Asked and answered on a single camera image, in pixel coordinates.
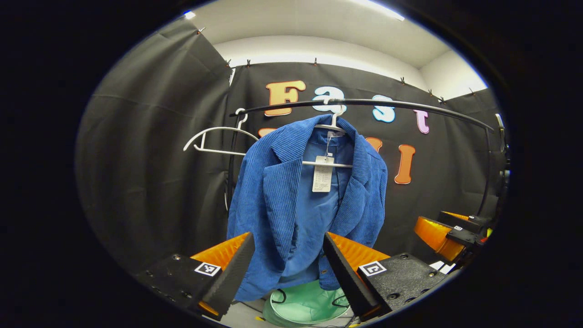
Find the jacket collar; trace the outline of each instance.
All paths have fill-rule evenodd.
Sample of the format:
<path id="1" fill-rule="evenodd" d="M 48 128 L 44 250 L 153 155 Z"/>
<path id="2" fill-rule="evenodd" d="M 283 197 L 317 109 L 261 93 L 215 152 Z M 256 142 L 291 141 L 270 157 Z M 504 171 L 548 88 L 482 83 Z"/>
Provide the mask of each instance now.
<path id="1" fill-rule="evenodd" d="M 272 142 L 271 148 L 282 163 L 301 159 L 316 124 L 331 122 L 332 114 L 325 114 L 288 124 Z M 354 142 L 352 178 L 364 185 L 371 176 L 370 156 L 365 144 L 367 141 L 345 119 L 338 117 L 336 124 L 343 128 Z"/>

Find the green laundry basket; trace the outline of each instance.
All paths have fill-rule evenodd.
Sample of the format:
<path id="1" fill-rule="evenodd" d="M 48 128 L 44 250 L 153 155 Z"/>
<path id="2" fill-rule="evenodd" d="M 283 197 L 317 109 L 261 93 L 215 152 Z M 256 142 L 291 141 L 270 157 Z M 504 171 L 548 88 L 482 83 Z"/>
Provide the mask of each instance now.
<path id="1" fill-rule="evenodd" d="M 280 327 L 305 327 L 335 319 L 348 307 L 341 288 L 325 291 L 316 280 L 274 291 L 265 302 L 263 316 Z"/>

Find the blue corduroy jacket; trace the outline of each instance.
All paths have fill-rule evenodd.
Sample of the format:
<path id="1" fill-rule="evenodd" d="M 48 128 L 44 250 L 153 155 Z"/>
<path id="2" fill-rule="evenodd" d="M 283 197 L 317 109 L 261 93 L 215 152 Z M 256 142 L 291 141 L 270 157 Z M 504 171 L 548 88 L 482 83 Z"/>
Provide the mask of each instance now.
<path id="1" fill-rule="evenodd" d="M 323 131 L 314 130 L 314 126 L 330 124 L 331 118 L 326 114 L 280 127 L 257 141 L 244 157 L 229 209 L 227 238 L 251 231 L 255 253 L 236 300 L 252 301 L 272 289 L 316 279 L 322 289 L 338 289 L 330 263 L 323 256 L 324 233 L 330 231 L 369 247 L 376 241 L 385 218 L 387 166 L 341 117 L 337 125 L 346 131 L 348 149 L 354 149 L 350 154 L 353 168 L 347 171 L 344 184 L 338 178 L 338 185 L 343 185 L 338 188 L 339 197 L 330 202 L 334 213 L 325 221 L 318 210 L 305 208 L 305 197 L 298 200 L 299 193 L 310 193 L 312 188 L 311 182 L 309 186 L 300 183 L 306 184 L 302 160 L 308 141 L 314 139 L 316 131 Z"/>

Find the white ceiling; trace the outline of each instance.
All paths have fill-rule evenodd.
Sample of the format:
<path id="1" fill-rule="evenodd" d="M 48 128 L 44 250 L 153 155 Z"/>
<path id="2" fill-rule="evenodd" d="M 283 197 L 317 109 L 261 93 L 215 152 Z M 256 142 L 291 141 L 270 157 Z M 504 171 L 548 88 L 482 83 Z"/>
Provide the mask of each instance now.
<path id="1" fill-rule="evenodd" d="M 421 68 L 450 48 L 412 23 L 355 0 L 217 0 L 193 10 L 212 44 L 257 36 L 313 36 L 358 44 Z"/>

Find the white wall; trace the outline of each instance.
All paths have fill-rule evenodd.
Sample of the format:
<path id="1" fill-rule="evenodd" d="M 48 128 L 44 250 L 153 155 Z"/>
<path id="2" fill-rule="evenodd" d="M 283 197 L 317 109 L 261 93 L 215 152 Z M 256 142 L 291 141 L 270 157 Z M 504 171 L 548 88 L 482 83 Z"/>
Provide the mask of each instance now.
<path id="1" fill-rule="evenodd" d="M 262 62 L 314 62 L 360 69 L 427 90 L 421 72 L 394 57 L 352 43 L 306 36 L 262 36 L 215 44 L 230 66 Z"/>
<path id="2" fill-rule="evenodd" d="M 445 100 L 486 89 L 486 83 L 474 69 L 453 50 L 421 67 L 428 89 Z"/>

